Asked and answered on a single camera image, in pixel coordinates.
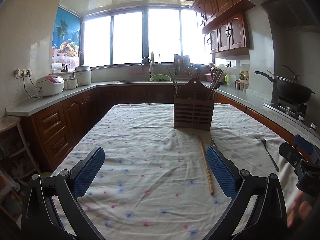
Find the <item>screw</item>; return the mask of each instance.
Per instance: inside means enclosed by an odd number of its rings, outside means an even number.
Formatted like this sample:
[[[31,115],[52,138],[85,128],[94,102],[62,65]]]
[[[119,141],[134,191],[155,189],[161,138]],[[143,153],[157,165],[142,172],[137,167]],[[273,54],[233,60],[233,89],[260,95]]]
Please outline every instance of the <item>screw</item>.
[[[60,175],[61,176],[66,176],[66,175],[68,175],[69,174],[69,171],[68,170],[62,170],[61,172],[60,172]]]
[[[247,170],[241,170],[240,171],[240,174],[242,175],[242,176],[249,176],[249,171],[247,171]]]
[[[270,177],[273,178],[273,179],[278,179],[278,176],[276,174],[274,174],[274,173],[271,173]]]
[[[32,177],[31,177],[33,180],[36,180],[39,178],[39,175],[38,174],[33,174]]]

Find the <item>gray countertop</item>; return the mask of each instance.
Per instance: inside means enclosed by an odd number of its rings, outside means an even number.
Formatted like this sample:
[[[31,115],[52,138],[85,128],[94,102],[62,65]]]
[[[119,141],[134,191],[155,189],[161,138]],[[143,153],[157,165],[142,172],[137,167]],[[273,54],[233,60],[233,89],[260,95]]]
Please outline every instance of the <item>gray countertop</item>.
[[[178,84],[187,83],[187,81],[177,81]],[[206,87],[210,86],[209,82],[201,82]],[[65,90],[58,95],[44,98],[36,98],[30,99],[27,103],[24,103],[20,106],[13,108],[12,110],[7,110],[7,114],[15,115],[15,116],[31,116],[49,106],[52,106],[62,100],[75,96],[77,94],[83,93],[85,91],[91,90],[95,87],[104,87],[104,86],[130,86],[130,85],[168,85],[172,84],[172,82],[121,82],[119,81],[106,81],[106,82],[97,82],[92,83],[88,86],[81,86],[73,90]],[[265,116],[266,118],[272,120],[277,123],[288,132],[293,135],[299,134],[306,140],[311,143],[316,144],[318,147],[320,146],[320,136],[314,132],[311,132],[309,129],[301,126],[298,121],[294,122],[293,120],[273,111],[265,106],[264,103],[268,103],[268,101],[258,98],[252,94],[245,93],[240,90],[235,90],[233,87],[229,86],[220,86],[215,92],[226,96],[232,100],[241,103],[248,108],[258,112],[259,114]]]

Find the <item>green bowl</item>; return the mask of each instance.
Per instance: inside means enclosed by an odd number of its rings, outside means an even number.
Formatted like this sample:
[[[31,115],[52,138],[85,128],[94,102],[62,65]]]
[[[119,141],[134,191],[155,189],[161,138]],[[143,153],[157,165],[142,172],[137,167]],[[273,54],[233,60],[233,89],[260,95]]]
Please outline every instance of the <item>green bowl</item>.
[[[170,82],[170,81],[171,81],[171,77],[169,77],[169,76],[167,76],[167,75],[162,75],[162,74],[153,75],[153,76],[150,78],[150,81],[152,81],[152,82],[160,82],[160,81]]]

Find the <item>black wok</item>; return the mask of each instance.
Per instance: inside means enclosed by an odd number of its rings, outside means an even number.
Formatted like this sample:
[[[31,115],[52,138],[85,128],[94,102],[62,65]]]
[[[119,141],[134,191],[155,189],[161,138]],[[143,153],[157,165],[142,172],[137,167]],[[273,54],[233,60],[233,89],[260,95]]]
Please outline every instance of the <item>black wok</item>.
[[[275,83],[280,94],[292,103],[304,104],[310,99],[312,93],[315,94],[310,88],[300,85],[297,79],[298,76],[296,76],[295,74],[293,79],[287,79],[277,76],[275,78],[272,78],[268,74],[261,71],[255,71],[255,73],[263,75],[271,82]]]

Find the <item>black cable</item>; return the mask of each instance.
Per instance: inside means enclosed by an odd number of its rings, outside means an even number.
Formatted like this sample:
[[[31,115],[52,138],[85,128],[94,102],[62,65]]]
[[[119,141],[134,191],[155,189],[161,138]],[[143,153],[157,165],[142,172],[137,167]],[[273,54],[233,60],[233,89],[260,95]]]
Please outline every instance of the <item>black cable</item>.
[[[28,93],[28,91],[26,90],[26,86],[25,86],[25,84],[24,84],[24,75],[22,75],[22,79],[23,79],[23,87],[24,87],[24,90],[27,92],[27,94],[28,94],[31,98],[38,98],[38,97],[33,97],[33,96],[31,96],[31,95]]]
[[[30,73],[29,73],[29,78],[30,78],[31,84],[33,84],[32,80],[31,80],[31,77],[30,77]],[[37,88],[34,84],[33,84],[33,86],[34,86],[35,88]]]

